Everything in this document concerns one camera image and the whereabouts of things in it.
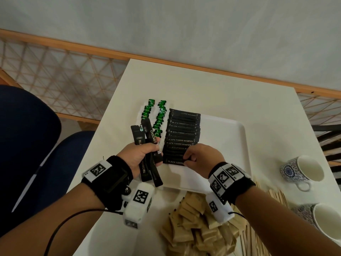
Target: white sensor device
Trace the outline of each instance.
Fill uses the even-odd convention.
[[[234,214],[230,213],[233,212],[230,204],[223,205],[213,192],[206,195],[206,202],[218,223],[223,224],[234,217]]]
[[[128,196],[122,195],[122,199],[128,202],[123,213],[123,223],[126,226],[141,228],[154,196],[154,190],[153,185],[141,182]]]

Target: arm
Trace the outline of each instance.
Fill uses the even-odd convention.
[[[204,178],[225,161],[218,150],[203,144],[190,146],[183,158],[185,166]],[[338,245],[255,186],[235,203],[273,256],[341,255]]]
[[[135,178],[139,175],[139,163],[144,156],[158,149],[158,145],[151,143],[131,143],[117,156],[128,164]],[[58,201],[1,237],[0,254],[44,255],[52,233],[62,221],[82,210],[104,208],[95,193],[87,185],[80,183]],[[102,212],[86,212],[67,221],[55,236],[48,255],[73,255],[101,215]]]

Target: dark blue chair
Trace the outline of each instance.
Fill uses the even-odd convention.
[[[60,132],[59,118],[39,98],[0,85],[0,237],[66,193],[94,131],[66,138],[39,167]],[[28,192],[11,213],[35,173]]]

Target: white table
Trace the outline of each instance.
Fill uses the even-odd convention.
[[[279,187],[292,203],[324,202],[341,214],[339,187],[293,88],[133,59],[70,189],[81,181],[82,172],[133,141],[130,125],[149,98],[172,101],[175,109],[240,121],[245,126],[253,176],[263,185]],[[309,155],[324,168],[325,179],[308,193],[286,183],[279,174],[279,166],[298,155]],[[75,255],[163,255],[158,231],[183,195],[184,191],[158,190],[140,232],[125,227],[121,216],[104,213]]]

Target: patterned mug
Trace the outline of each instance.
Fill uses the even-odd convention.
[[[284,180],[293,182],[301,191],[309,191],[311,189],[310,181],[322,181],[324,172],[322,166],[307,155],[301,155],[289,160],[280,167]],[[307,183],[308,189],[300,187],[301,183]]]
[[[330,239],[341,239],[341,216],[332,207],[315,203],[302,204],[291,210]]]

